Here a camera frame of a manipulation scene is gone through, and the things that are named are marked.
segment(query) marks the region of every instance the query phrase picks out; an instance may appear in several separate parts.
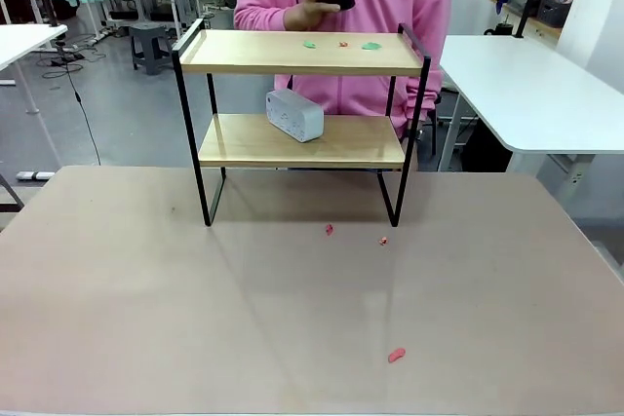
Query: person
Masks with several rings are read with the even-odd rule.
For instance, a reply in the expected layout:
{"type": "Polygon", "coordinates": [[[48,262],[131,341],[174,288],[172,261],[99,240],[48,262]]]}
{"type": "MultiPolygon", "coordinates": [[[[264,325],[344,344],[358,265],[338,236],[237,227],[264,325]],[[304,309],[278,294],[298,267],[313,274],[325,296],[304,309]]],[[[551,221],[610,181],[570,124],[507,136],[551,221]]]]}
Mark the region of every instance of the person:
{"type": "MultiPolygon", "coordinates": [[[[238,29],[270,31],[397,32],[399,23],[413,32],[432,57],[432,72],[419,116],[426,119],[442,86],[439,62],[449,26],[450,0],[355,0],[350,10],[317,0],[238,0],[238,29]]],[[[285,88],[291,76],[276,76],[275,88],[285,88]]],[[[411,125],[418,79],[398,77],[391,119],[402,136],[411,125]]],[[[390,77],[294,76],[292,89],[321,104],[326,114],[382,116],[390,77]]]]}

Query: brown table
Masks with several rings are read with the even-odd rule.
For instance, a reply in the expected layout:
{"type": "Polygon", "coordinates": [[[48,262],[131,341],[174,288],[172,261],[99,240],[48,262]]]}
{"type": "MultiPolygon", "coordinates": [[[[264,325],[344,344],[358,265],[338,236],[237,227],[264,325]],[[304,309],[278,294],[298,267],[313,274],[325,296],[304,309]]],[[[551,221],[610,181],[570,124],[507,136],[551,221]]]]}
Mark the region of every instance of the brown table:
{"type": "Polygon", "coordinates": [[[414,174],[399,228],[374,174],[231,170],[213,228],[194,184],[66,168],[0,234],[0,408],[624,409],[624,287],[532,178],[414,174]]]}

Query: bottom shelf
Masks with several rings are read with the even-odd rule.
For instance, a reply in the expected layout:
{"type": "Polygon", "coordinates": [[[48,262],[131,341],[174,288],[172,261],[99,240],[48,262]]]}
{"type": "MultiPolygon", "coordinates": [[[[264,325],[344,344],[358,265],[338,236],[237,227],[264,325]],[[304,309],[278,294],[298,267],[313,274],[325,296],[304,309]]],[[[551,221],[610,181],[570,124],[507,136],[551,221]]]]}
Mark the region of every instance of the bottom shelf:
{"type": "Polygon", "coordinates": [[[199,151],[210,168],[397,170],[404,159],[387,117],[325,116],[324,134],[299,143],[264,114],[218,114],[199,151]]]}

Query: pink hoodie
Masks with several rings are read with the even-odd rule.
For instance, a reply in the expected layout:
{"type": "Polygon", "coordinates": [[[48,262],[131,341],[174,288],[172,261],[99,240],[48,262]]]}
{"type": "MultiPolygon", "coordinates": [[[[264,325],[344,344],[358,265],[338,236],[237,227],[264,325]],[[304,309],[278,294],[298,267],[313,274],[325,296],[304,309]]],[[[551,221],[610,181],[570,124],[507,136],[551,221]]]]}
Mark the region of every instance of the pink hoodie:
{"type": "MultiPolygon", "coordinates": [[[[234,23],[239,29],[284,30],[284,11],[296,0],[238,0],[234,23]]],[[[327,15],[319,31],[396,32],[411,24],[433,59],[420,120],[434,108],[442,85],[439,61],[449,25],[450,0],[356,0],[353,9],[327,15]]],[[[275,88],[285,88],[289,76],[277,76],[275,88]]],[[[385,113],[390,77],[294,76],[293,89],[323,105],[327,114],[378,116],[385,113]]],[[[398,78],[392,122],[402,132],[415,106],[418,79],[398,78]]]]}

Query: two-tier shelf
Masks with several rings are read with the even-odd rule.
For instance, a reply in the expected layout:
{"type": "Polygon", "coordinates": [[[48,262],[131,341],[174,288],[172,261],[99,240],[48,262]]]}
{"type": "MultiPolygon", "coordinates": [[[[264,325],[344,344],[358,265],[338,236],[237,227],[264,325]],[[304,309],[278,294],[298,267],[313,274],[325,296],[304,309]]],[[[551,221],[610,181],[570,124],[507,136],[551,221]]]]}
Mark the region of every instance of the two-tier shelf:
{"type": "Polygon", "coordinates": [[[398,33],[322,33],[234,31],[206,29],[198,19],[175,43],[175,78],[179,90],[188,144],[197,179],[202,213],[207,226],[215,220],[225,182],[226,168],[301,168],[376,170],[381,194],[392,226],[399,224],[401,206],[410,175],[416,124],[408,135],[407,151],[392,127],[396,77],[420,77],[413,110],[418,122],[431,58],[413,32],[401,24],[398,33]],[[303,46],[305,41],[316,49],[303,46]],[[367,43],[380,49],[362,49],[367,43]],[[184,85],[184,72],[206,73],[213,120],[199,151],[184,85]],[[391,76],[385,116],[325,116],[320,138],[299,143],[273,127],[264,114],[219,114],[214,73],[288,75],[391,76]],[[221,180],[208,207],[202,168],[220,168],[221,180]],[[385,170],[401,170],[396,207],[392,207],[383,179],[385,170]]]}

